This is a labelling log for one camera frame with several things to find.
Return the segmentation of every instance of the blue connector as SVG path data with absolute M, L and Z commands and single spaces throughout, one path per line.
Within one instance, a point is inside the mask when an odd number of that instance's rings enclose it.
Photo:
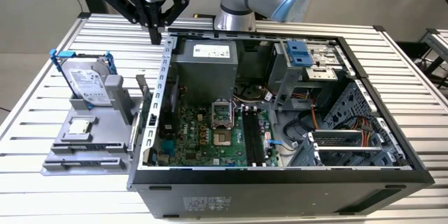
M 281 144 L 281 145 L 283 144 L 282 141 L 279 141 L 279 140 L 273 140 L 273 139 L 269 140 L 269 143 L 270 143 L 270 144 Z

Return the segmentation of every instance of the blue drive bracket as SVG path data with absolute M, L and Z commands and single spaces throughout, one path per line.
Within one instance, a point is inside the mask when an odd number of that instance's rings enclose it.
M 111 74 L 118 74 L 118 68 L 115 66 L 115 62 L 114 62 L 114 56 L 111 54 L 110 51 L 106 51 L 106 54 L 103 55 L 109 61 L 109 66 L 110 66 L 110 73 Z M 58 53 L 57 49 L 51 49 L 50 50 L 50 60 L 54 63 L 54 65 L 57 66 L 58 71 L 63 74 L 65 80 L 69 84 L 69 87 L 71 88 L 71 91 L 74 93 L 74 98 L 79 99 L 74 87 L 70 84 L 69 78 L 66 76 L 66 73 L 63 71 L 63 67 L 61 65 L 59 59 L 69 59 L 69 58 L 77 58 L 77 52 L 75 51 L 61 51 Z M 89 108 L 91 109 L 94 107 L 94 105 L 86 101 L 86 103 L 89 104 Z
M 310 55 L 307 44 L 303 41 L 287 41 L 287 53 L 291 57 L 291 65 L 295 67 L 311 67 L 315 63 Z
M 75 90 L 73 88 L 73 85 L 70 84 L 70 81 L 67 79 L 66 73 L 63 71 L 63 67 L 62 67 L 62 65 L 59 64 L 59 61 L 58 61 L 59 58 L 73 58 L 73 57 L 75 57 L 77 53 L 74 51 L 62 51 L 59 53 L 59 55 L 57 55 L 57 53 L 58 53 L 57 49 L 51 49 L 50 50 L 50 60 L 54 63 L 54 65 L 57 66 L 58 71 L 63 74 L 65 80 L 66 80 L 66 82 L 69 84 L 69 87 L 71 88 L 71 91 L 73 91 L 73 94 L 74 94 L 74 98 L 79 99 L 78 95 L 75 93 Z

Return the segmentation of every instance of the blue latch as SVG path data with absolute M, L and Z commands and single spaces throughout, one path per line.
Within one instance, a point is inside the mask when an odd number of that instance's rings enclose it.
M 287 41 L 287 53 L 293 58 L 291 65 L 295 67 L 311 67 L 314 65 L 315 61 L 303 41 Z

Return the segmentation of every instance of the sticker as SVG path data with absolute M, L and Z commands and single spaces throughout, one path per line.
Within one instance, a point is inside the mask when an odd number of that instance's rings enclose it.
M 227 211 L 231 207 L 233 197 L 185 197 L 187 211 Z
M 219 45 L 195 45 L 194 57 L 231 58 L 231 47 Z
M 270 102 L 273 99 L 273 93 L 269 91 L 267 95 L 265 96 L 265 99 Z
M 71 69 L 70 75 L 83 99 L 94 105 L 111 105 L 101 74 L 94 70 Z

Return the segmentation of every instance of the chip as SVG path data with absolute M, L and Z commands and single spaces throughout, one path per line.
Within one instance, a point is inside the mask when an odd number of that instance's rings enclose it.
M 187 153 L 186 159 L 197 159 L 197 153 Z
M 70 125 L 71 127 L 69 128 L 69 134 L 70 135 L 86 134 L 89 131 L 90 125 L 91 125 L 90 120 L 74 119 Z

